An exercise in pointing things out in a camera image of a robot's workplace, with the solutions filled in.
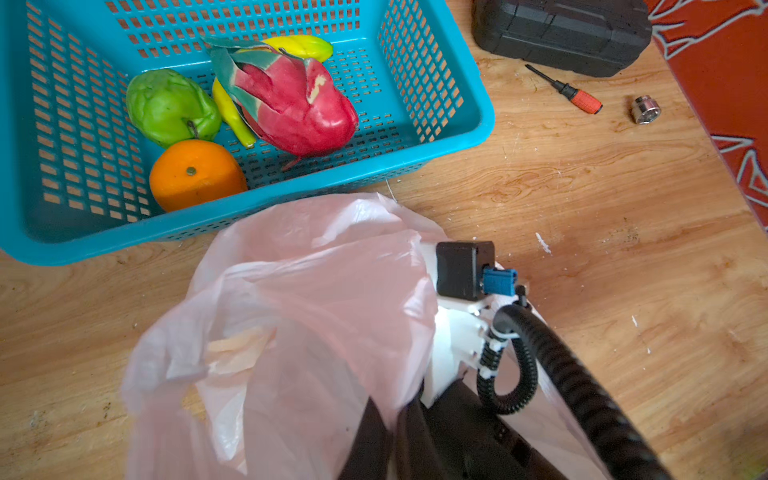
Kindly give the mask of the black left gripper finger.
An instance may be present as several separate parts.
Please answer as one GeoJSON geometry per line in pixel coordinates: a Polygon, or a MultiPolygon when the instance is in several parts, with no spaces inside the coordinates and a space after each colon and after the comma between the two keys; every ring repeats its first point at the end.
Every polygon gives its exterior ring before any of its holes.
{"type": "Polygon", "coordinates": [[[385,480],[392,436],[380,411],[369,398],[348,458],[338,480],[385,480]]]}

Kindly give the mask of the orange fruit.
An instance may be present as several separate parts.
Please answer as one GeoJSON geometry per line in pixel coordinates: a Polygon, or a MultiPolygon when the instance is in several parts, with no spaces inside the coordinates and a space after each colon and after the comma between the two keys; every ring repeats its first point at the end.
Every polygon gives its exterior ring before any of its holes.
{"type": "Polygon", "coordinates": [[[184,140],[169,147],[154,163],[149,184],[165,212],[248,190],[246,178],[229,151],[204,140],[184,140]]]}

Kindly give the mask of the green pear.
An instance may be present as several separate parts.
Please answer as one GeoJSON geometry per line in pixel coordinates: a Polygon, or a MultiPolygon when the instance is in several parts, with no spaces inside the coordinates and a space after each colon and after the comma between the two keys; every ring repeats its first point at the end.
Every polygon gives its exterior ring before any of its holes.
{"type": "Polygon", "coordinates": [[[134,77],[125,105],[133,126],[163,149],[184,140],[212,142],[223,123],[211,96],[172,69],[134,77]]]}

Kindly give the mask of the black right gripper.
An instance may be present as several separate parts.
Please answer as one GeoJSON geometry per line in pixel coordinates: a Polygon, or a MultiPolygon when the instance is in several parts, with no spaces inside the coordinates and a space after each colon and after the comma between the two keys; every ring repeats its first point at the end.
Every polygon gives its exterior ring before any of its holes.
{"type": "Polygon", "coordinates": [[[397,419],[398,479],[562,479],[461,380],[427,408],[414,398],[397,419]]]}

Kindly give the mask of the red dragon fruit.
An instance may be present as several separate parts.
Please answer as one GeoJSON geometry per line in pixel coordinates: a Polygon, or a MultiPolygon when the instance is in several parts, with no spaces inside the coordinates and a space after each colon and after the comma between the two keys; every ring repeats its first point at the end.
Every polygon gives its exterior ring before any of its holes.
{"type": "Polygon", "coordinates": [[[205,40],[216,79],[239,117],[262,141],[294,156],[329,155],[355,135],[359,117],[316,59],[302,59],[261,41],[205,40]]]}

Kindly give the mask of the white plastic bag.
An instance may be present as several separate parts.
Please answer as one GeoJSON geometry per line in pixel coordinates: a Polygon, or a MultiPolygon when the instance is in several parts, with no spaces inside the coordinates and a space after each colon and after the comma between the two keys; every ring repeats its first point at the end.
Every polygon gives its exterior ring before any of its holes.
{"type": "MultiPolygon", "coordinates": [[[[139,340],[122,397],[129,479],[337,479],[367,401],[392,436],[421,400],[437,292],[423,243],[452,241],[378,194],[269,208],[211,244],[185,299],[139,340]]],[[[480,367],[458,379],[563,475],[608,471],[554,378],[492,304],[480,367]]]]}

